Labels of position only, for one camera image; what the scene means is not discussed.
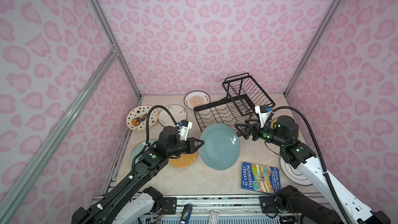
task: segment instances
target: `rack handle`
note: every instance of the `rack handle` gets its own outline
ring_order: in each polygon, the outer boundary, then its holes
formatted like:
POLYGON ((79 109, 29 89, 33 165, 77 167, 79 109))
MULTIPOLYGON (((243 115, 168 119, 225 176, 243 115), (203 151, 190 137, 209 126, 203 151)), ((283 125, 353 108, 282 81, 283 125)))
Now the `rack handle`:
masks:
POLYGON ((226 79, 233 78, 233 77, 236 77, 236 76, 241 76, 241 75, 249 75, 249 73, 242 73, 240 75, 234 75, 234 76, 226 77, 224 81, 226 82, 226 79))

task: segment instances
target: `white paper tag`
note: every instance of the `white paper tag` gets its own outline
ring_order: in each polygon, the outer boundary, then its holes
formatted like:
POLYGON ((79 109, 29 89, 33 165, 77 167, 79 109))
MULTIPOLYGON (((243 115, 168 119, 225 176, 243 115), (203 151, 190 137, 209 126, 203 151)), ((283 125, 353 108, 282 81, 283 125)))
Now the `white paper tag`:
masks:
POLYGON ((209 224, 217 224, 219 215, 217 212, 210 211, 209 224))

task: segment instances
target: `wire basket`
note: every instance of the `wire basket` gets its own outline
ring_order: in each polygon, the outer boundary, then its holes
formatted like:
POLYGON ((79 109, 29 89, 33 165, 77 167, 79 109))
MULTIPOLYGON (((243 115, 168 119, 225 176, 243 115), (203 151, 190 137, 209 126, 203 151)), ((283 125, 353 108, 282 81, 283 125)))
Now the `wire basket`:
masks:
POLYGON ((275 102, 249 73, 227 77, 222 82, 222 87, 242 116, 255 113, 255 106, 275 106, 275 102))
POLYGON ((242 134, 235 128, 235 124, 244 124, 246 119, 258 119, 255 106, 275 106, 273 100, 249 73, 228 77, 222 86, 227 92, 225 98, 193 109, 201 132, 211 124, 223 123, 240 137, 242 134))
POLYGON ((246 119, 257 118, 257 116, 254 113, 249 117, 242 116, 232 101, 233 99, 225 97, 217 102, 195 107, 193 111, 200 131, 203 132, 206 127, 214 123, 223 123, 230 126, 238 137, 242 136, 235 128, 235 124, 243 124, 246 119))

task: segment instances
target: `beige marble tabletop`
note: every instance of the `beige marble tabletop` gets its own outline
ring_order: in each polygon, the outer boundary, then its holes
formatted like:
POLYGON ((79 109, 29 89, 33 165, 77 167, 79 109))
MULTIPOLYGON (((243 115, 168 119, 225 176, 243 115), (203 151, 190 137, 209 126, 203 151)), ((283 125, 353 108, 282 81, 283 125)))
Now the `beige marble tabletop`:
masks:
MULTIPOLYGON (((225 97, 224 95, 210 95, 211 102, 218 101, 225 97)), ((270 94, 276 106, 287 106, 286 99, 283 94, 270 94)), ((188 133, 188 137, 200 138, 201 131, 196 122, 193 110, 184 105, 184 96, 145 96, 142 105, 163 105, 168 106, 172 104, 181 105, 185 107, 188 112, 187 120, 191 121, 193 126, 188 133)), ((275 113, 275 117, 280 115, 288 115, 294 117, 292 112, 288 109, 281 109, 275 113)), ((163 126, 157 122, 149 130, 150 139, 158 139, 159 133, 163 130, 163 126)), ((130 137, 125 155, 120 167, 117 183, 127 175, 131 170, 130 155, 134 147, 146 139, 145 131, 133 131, 130 137)), ((240 154, 236 163, 226 170, 215 170, 208 167, 198 155, 192 165, 185 168, 176 168, 167 164, 151 181, 144 187, 152 186, 159 190, 163 195, 225 195, 225 194, 253 194, 254 191, 246 191, 240 188, 241 178, 241 164, 242 162, 257 163, 280 168, 279 156, 272 153, 264 145, 264 141, 252 141, 251 138, 245 140, 239 137, 240 154)), ((279 148, 268 144, 275 152, 279 152, 279 148)), ((292 185, 301 192, 319 192, 315 186, 301 186, 289 180, 282 171, 280 171, 281 187, 292 185)))

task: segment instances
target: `pink wallpaper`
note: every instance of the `pink wallpaper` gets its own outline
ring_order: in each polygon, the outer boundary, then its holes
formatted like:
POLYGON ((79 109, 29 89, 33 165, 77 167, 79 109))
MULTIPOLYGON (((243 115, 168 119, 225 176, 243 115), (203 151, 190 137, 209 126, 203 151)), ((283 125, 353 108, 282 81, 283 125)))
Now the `pink wallpaper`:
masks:
POLYGON ((283 92, 331 0, 99 0, 141 93, 283 92))
POLYGON ((397 24, 397 0, 344 0, 290 97, 308 118, 329 170, 392 223, 398 223, 397 24))
POLYGON ((109 50, 87 0, 0 0, 0 201, 109 50))
POLYGON ((104 187, 136 99, 115 61, 11 223, 70 223, 104 187))

